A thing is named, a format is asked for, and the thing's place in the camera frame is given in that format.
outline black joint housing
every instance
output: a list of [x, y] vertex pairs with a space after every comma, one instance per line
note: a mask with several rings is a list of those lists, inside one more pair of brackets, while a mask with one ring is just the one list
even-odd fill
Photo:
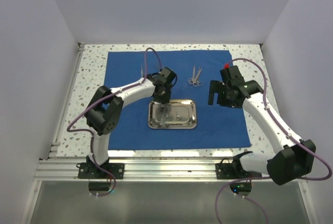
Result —
[[254, 81], [245, 82], [238, 66], [220, 71], [222, 82], [212, 80], [209, 87], [208, 104], [212, 105], [217, 93], [217, 104], [231, 108], [242, 108], [246, 98], [255, 93], [263, 93], [263, 89]]
[[[316, 146], [310, 139], [302, 141], [301, 145], [312, 152], [316, 151]], [[310, 173], [313, 160], [314, 156], [296, 144], [292, 147], [285, 147], [272, 159], [268, 160], [267, 171], [276, 184], [283, 185]]]
[[240, 163], [240, 158], [243, 155], [252, 153], [252, 151], [246, 151], [241, 154], [235, 155], [231, 163], [223, 163], [223, 160], [220, 163], [215, 164], [215, 172], [217, 179], [240, 179], [248, 177], [262, 177], [260, 173], [257, 172], [248, 172], [245, 171]]
[[[100, 86], [96, 90], [88, 107], [99, 99], [111, 94], [112, 92], [108, 87], [104, 85]], [[124, 101], [121, 97], [117, 96], [112, 96], [100, 102], [85, 114], [87, 125], [94, 128], [100, 136], [110, 133], [118, 124], [123, 105]]]
[[147, 75], [147, 79], [155, 85], [155, 91], [152, 95], [154, 101], [159, 103], [170, 102], [172, 81], [176, 76], [176, 73], [168, 67], [164, 67], [157, 74]]

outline speckled countertop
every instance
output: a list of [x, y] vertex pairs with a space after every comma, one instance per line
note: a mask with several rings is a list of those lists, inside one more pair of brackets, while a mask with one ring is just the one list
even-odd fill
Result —
[[[79, 70], [76, 74], [73, 92], [64, 121], [60, 126], [57, 142], [56, 157], [85, 157], [89, 151], [90, 136], [86, 133], [68, 133], [67, 125], [80, 114], [87, 106], [95, 90], [104, 83], [108, 52], [110, 51], [144, 51], [152, 47], [156, 51], [173, 50], [229, 50], [232, 58], [249, 58], [258, 63], [265, 71], [259, 45], [196, 45], [196, 44], [168, 44], [168, 45], [85, 45]], [[249, 63], [237, 61], [237, 65], [245, 80], [256, 80], [263, 86], [263, 78], [257, 68]], [[267, 97], [272, 106], [277, 110], [276, 101], [268, 78]], [[233, 149], [198, 149], [198, 150], [138, 150], [138, 151], [109, 151], [109, 156], [116, 157], [210, 157], [210, 156], [233, 156], [243, 151], [262, 152], [274, 154], [267, 137], [254, 119], [244, 112], [251, 147]], [[80, 119], [74, 128], [86, 127], [85, 120]]]

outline metal panel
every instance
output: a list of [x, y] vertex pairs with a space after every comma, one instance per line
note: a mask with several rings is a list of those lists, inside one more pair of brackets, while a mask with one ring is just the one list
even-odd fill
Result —
[[[77, 163], [82, 159], [54, 159], [40, 161], [37, 181], [79, 180]], [[123, 181], [216, 181], [215, 163], [212, 159], [112, 159], [112, 163], [124, 163]]]
[[21, 224], [29, 224], [42, 186], [41, 181], [33, 181], [27, 203], [21, 218]]
[[[217, 223], [214, 199], [220, 182], [119, 182], [110, 196], [89, 196], [87, 182], [43, 182], [32, 224], [67, 223]], [[254, 182], [250, 197], [264, 206], [270, 224], [309, 223], [297, 182], [277, 186]], [[225, 223], [265, 223], [260, 209], [221, 194]]]

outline black mounting bracket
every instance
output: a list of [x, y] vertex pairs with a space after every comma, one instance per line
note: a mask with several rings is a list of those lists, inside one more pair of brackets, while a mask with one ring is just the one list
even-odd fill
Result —
[[[76, 167], [79, 169], [79, 179], [110, 179], [110, 176], [101, 171], [87, 156], [86, 163], [78, 163]], [[110, 171], [115, 179], [123, 179], [125, 164], [123, 163], [109, 163], [107, 160], [101, 165], [101, 168]]]
[[[240, 155], [244, 155], [247, 153], [250, 153], [250, 151], [244, 152]], [[229, 161], [229, 159], [224, 158], [219, 163], [215, 164], [215, 172], [217, 180], [262, 177], [260, 173], [248, 172], [243, 170], [239, 162], [239, 158], [241, 157], [240, 155], [235, 156], [232, 162], [224, 163], [223, 161], [225, 160]]]

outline blue cloth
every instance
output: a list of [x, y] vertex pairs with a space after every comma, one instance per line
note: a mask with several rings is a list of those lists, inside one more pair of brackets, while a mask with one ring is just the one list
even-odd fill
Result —
[[[116, 129], [111, 133], [110, 150], [165, 150], [213, 149], [249, 147], [243, 109], [231, 109], [217, 104], [209, 106], [208, 91], [211, 80], [221, 80], [220, 69], [230, 61], [229, 51], [191, 50], [159, 51], [163, 66], [178, 76], [172, 88], [171, 99], [191, 99], [197, 108], [198, 124], [194, 129], [151, 129], [148, 127], [148, 105], [145, 98], [126, 106]], [[153, 52], [148, 54], [148, 73], [156, 72], [158, 65]], [[109, 52], [104, 84], [119, 87], [140, 78], [144, 68], [144, 52]], [[188, 84], [193, 66], [202, 67], [199, 80], [202, 87]]]

